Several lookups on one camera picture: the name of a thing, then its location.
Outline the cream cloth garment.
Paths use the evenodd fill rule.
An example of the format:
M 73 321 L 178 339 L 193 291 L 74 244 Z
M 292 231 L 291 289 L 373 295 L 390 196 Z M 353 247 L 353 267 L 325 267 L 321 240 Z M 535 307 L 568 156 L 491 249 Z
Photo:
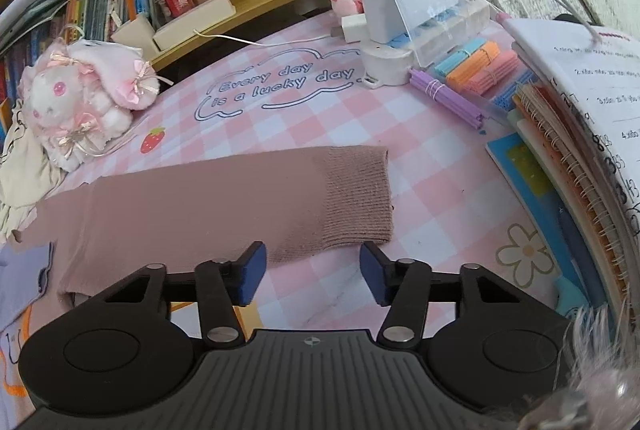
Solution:
M 1 153 L 1 242 L 17 230 L 35 205 L 61 185 L 66 172 L 54 166 L 30 129 L 18 100 Z

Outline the purple counting stick bundle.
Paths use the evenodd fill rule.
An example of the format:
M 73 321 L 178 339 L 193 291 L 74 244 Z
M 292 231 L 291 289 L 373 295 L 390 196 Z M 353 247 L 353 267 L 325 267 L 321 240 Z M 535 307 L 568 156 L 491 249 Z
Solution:
M 482 110 L 427 72 L 411 68 L 409 85 L 424 98 L 439 104 L 477 131 L 484 129 Z

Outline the pink checkered table mat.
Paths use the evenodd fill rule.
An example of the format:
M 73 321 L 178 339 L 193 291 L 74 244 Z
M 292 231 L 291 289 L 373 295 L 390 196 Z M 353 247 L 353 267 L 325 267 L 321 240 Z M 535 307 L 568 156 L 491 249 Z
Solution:
M 555 308 L 560 269 L 542 250 L 526 210 L 486 151 L 511 129 L 485 120 L 475 130 L 410 86 L 369 90 L 355 45 L 327 38 L 329 13 L 245 48 L 166 91 L 139 120 L 133 138 L 109 157 L 84 165 L 60 192 L 126 172 L 248 152 L 306 146 L 377 144 L 388 149 L 394 205 L 391 258 L 423 259 L 437 271 L 477 262 Z M 17 360 L 46 321 L 43 297 L 2 334 L 1 428 L 34 409 Z M 339 248 L 267 271 L 254 305 L 257 327 L 377 332 L 384 313 L 358 273 L 357 248 Z

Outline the white power adapter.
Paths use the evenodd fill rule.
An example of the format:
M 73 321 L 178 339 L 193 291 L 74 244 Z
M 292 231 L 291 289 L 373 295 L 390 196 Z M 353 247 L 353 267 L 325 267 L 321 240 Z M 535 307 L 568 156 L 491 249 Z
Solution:
M 370 39 L 387 44 L 405 34 L 406 27 L 395 0 L 362 0 Z

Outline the purple and brown sweater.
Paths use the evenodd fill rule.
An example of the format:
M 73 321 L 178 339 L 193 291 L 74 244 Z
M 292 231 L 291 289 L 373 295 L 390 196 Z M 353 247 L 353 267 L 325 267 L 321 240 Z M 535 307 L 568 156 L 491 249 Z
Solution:
M 16 360 L 29 332 L 149 263 L 171 272 L 265 243 L 272 267 L 393 235 L 388 152 L 320 146 L 236 155 L 102 177 L 41 201 L 10 232 L 24 250 L 52 243 L 47 294 L 3 335 L 1 390 L 26 391 Z

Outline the stack of spiral notebooks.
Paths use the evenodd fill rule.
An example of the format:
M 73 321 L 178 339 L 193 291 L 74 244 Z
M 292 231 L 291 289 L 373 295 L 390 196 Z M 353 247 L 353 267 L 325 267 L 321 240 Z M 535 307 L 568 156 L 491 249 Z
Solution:
M 506 18 L 524 60 L 582 127 L 639 244 L 639 42 L 608 27 Z

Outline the clear plastic stick box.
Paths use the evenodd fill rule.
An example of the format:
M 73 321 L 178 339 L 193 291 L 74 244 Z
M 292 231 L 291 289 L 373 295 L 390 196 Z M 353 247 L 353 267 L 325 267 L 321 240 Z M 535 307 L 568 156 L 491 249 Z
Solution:
M 520 66 L 491 20 L 487 0 L 393 0 L 400 33 L 380 49 L 382 83 L 404 86 L 412 70 L 468 96 L 488 97 Z

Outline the white pink bunny plush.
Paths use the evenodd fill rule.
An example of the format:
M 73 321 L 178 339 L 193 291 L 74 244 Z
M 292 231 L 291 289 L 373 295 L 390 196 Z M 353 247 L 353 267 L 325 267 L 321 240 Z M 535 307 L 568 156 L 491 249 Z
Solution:
M 72 172 L 122 144 L 161 80 L 139 48 L 58 38 L 23 71 L 23 114 L 51 163 Z

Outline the blue book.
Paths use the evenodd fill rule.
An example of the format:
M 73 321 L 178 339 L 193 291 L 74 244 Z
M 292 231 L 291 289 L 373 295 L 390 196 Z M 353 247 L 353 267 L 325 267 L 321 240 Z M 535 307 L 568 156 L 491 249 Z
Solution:
M 509 244 L 498 250 L 498 262 L 511 270 L 514 284 L 523 289 L 538 279 L 551 279 L 556 312 L 574 317 L 589 299 L 561 230 L 561 198 L 516 132 L 488 142 L 486 149 L 534 225 L 533 230 L 518 224 L 508 228 Z

